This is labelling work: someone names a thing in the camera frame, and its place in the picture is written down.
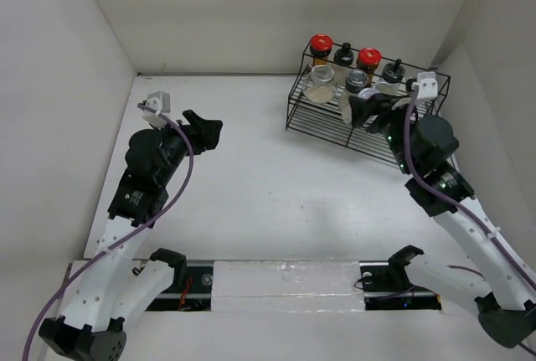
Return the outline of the black knob cap salt bottle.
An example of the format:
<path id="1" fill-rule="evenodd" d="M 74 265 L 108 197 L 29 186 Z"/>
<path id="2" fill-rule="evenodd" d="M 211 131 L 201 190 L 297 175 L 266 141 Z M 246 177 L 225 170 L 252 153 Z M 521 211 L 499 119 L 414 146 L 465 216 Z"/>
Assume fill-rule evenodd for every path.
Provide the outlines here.
<path id="1" fill-rule="evenodd" d="M 382 81 L 387 85 L 386 92 L 395 95 L 405 76 L 405 67 L 402 65 L 402 60 L 397 59 L 395 62 L 390 62 L 385 65 L 381 76 Z"/>

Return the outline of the dark sauce jar red lid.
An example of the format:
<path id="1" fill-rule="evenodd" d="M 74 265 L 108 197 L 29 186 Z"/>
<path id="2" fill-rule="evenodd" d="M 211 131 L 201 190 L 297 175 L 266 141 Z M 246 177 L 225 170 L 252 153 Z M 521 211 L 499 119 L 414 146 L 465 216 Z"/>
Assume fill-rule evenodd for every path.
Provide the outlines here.
<path id="1" fill-rule="evenodd" d="M 309 44 L 312 66 L 327 64 L 332 47 L 333 41 L 330 36 L 326 34 L 313 35 Z"/>

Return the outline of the orange label jar red lid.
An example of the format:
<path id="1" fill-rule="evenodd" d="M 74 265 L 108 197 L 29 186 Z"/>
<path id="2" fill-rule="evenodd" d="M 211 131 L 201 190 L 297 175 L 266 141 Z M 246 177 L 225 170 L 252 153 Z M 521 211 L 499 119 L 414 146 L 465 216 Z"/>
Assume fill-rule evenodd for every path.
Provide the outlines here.
<path id="1" fill-rule="evenodd" d="M 382 54 L 379 50 L 375 48 L 363 48 L 358 52 L 356 67 L 368 76 L 369 82 L 372 82 L 374 73 L 379 67 L 381 60 Z"/>

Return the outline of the round glass jar metal rim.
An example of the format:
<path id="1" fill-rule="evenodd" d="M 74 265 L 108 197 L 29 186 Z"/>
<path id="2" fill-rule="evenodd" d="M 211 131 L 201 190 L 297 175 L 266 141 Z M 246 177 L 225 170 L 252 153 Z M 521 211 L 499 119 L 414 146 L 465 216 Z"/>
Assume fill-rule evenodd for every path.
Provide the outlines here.
<path id="1" fill-rule="evenodd" d="M 304 82 L 304 96 L 314 104 L 328 103 L 337 91 L 334 77 L 335 72 L 331 65 L 313 66 Z"/>

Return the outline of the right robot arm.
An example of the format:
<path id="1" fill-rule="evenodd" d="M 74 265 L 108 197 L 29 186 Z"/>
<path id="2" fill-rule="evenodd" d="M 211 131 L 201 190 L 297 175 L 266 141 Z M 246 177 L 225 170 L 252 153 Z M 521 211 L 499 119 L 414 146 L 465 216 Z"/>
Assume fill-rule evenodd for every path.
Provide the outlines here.
<path id="1" fill-rule="evenodd" d="M 371 134 L 384 135 L 410 197 L 465 251 L 481 277 L 434 262 L 422 249 L 407 245 L 387 261 L 381 279 L 393 291 L 416 286 L 434 291 L 475 316 L 486 334 L 515 348 L 535 331 L 535 273 L 485 219 L 472 186 L 450 165 L 459 147 L 450 123 L 434 114 L 417 116 L 410 98 L 354 95 L 352 124 L 367 120 Z"/>

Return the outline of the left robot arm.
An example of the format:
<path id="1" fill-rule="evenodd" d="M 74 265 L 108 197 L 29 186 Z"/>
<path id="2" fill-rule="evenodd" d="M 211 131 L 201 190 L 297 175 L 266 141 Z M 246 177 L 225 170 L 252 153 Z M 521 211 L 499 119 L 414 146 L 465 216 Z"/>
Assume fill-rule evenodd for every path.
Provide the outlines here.
<path id="1" fill-rule="evenodd" d="M 192 161 L 219 144 L 221 120 L 192 110 L 185 124 L 139 105 L 150 128 L 131 136 L 126 169 L 108 209 L 96 253 L 74 277 L 80 280 L 71 302 L 57 317 L 45 318 L 39 337 L 69 360 L 117 360 L 125 350 L 127 329 L 162 292 L 186 283 L 185 255 L 160 248 L 133 276 L 132 261 L 154 224 L 178 201 L 167 185 L 184 159 Z"/>

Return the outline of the black pump cap salt bottle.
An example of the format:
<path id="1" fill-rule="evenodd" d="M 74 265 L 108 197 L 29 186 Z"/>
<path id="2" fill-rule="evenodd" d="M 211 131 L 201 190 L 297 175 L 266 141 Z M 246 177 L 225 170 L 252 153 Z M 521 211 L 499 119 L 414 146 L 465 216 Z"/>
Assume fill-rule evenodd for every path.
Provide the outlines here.
<path id="1" fill-rule="evenodd" d="M 335 71 L 335 79 L 338 84 L 342 84 L 346 78 L 348 70 L 353 64 L 354 53 L 352 51 L 352 46 L 350 43 L 345 42 L 342 46 L 335 52 L 333 57 L 333 68 Z"/>

